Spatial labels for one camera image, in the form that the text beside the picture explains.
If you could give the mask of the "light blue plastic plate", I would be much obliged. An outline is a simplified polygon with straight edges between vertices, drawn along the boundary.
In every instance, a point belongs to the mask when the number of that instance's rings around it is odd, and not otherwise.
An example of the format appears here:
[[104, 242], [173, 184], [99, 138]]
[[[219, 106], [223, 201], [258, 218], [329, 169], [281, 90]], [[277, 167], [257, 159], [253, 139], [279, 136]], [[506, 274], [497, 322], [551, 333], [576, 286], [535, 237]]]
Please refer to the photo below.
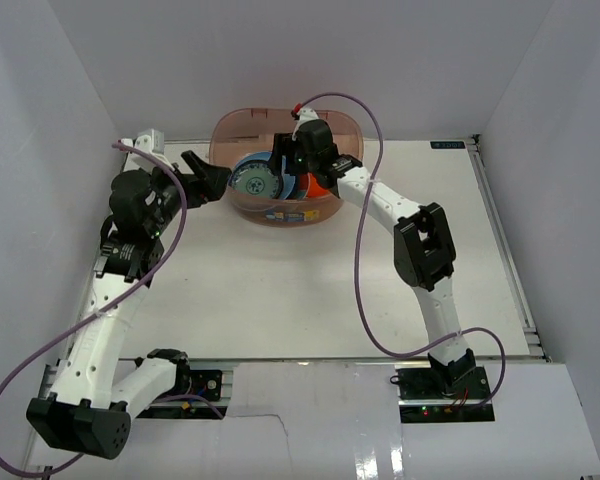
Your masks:
[[272, 200], [286, 200], [295, 192], [296, 181], [287, 174], [275, 174], [269, 167], [270, 151], [255, 152], [233, 168], [228, 186], [238, 193]]

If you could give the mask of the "orange plastic plate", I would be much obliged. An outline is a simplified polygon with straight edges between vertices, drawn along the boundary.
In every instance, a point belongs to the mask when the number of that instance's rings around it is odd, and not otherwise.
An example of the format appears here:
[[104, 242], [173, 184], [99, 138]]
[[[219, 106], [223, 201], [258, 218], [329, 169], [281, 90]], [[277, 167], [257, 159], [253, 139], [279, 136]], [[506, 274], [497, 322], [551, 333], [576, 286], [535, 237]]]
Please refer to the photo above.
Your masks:
[[299, 177], [298, 196], [300, 199], [320, 198], [329, 194], [329, 191], [321, 187], [317, 178], [311, 174], [303, 174]]

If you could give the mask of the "blue and white porcelain plate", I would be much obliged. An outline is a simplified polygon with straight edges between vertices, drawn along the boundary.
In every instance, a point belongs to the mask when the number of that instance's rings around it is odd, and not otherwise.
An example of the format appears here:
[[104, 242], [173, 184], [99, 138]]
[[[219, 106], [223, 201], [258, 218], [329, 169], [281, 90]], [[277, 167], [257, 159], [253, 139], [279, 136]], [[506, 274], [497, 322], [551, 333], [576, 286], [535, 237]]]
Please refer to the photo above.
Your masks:
[[252, 159], [239, 163], [229, 179], [235, 191], [258, 198], [276, 199], [283, 189], [280, 174], [275, 174], [265, 160]]

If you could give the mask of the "pink translucent plastic bin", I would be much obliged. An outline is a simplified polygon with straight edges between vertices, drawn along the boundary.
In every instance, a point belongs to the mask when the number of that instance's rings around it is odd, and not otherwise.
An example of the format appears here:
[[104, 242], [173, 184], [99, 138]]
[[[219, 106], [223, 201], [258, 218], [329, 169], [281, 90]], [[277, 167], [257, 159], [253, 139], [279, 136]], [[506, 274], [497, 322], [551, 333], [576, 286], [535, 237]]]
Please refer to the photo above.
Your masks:
[[[217, 166], [235, 165], [249, 154], [270, 151], [276, 133], [290, 133], [295, 126], [283, 109], [246, 108], [225, 115], [216, 125], [209, 146], [209, 160]], [[249, 221], [280, 227], [314, 225], [333, 216], [343, 202], [329, 193], [320, 198], [300, 199], [299, 177], [295, 192], [286, 200], [258, 198], [227, 187], [225, 197]]]

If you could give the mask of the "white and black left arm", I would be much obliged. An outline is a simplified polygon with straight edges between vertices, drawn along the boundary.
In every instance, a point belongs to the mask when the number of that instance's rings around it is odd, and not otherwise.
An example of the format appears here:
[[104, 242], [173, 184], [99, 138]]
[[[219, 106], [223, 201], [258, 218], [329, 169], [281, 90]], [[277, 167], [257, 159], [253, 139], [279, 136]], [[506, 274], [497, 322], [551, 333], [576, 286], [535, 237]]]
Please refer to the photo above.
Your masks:
[[126, 378], [114, 379], [126, 333], [151, 285], [147, 275], [167, 257], [162, 233], [182, 210], [220, 200], [231, 175], [192, 151], [181, 157], [187, 173], [176, 166], [136, 168], [111, 182], [111, 212], [102, 224], [87, 305], [95, 318], [78, 331], [49, 393], [31, 400], [26, 412], [51, 448], [114, 459], [133, 419], [155, 401], [219, 397], [176, 349], [154, 349]]

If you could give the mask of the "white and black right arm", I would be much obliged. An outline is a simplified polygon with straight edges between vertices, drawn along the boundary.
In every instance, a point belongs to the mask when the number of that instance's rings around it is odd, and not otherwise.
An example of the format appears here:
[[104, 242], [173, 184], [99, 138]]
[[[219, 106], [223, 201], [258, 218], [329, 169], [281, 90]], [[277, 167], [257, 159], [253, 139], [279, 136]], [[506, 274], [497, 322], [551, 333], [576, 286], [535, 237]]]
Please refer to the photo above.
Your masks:
[[433, 390], [452, 399], [464, 391], [475, 369], [475, 356], [461, 333], [453, 297], [452, 275], [457, 254], [444, 209], [421, 205], [384, 184], [361, 160], [339, 151], [322, 119], [300, 121], [292, 133], [276, 133], [269, 159], [274, 173], [311, 174], [320, 187], [361, 209], [355, 240], [354, 292], [361, 301], [359, 257], [368, 216], [393, 239], [393, 264], [413, 289], [421, 309], [429, 346]]

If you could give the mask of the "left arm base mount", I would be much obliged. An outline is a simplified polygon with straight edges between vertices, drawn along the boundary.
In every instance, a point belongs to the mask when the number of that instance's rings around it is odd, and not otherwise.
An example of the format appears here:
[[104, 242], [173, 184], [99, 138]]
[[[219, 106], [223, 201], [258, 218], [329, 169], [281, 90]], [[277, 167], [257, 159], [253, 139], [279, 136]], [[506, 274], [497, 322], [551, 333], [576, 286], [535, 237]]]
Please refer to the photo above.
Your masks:
[[[206, 399], [222, 414], [228, 409], [232, 392], [231, 370], [198, 369], [191, 371], [187, 395]], [[157, 403], [139, 414], [141, 419], [155, 420], [219, 420], [216, 413], [199, 400], [175, 400]]]

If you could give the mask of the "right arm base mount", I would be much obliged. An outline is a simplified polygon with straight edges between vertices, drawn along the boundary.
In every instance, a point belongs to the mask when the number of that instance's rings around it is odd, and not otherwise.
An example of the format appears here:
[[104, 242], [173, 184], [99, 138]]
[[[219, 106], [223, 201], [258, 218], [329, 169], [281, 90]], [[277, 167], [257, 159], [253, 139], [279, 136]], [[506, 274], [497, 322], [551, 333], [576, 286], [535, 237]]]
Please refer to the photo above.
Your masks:
[[397, 369], [389, 382], [398, 390], [402, 424], [488, 423], [495, 421], [491, 393], [483, 367], [448, 387], [430, 368]]

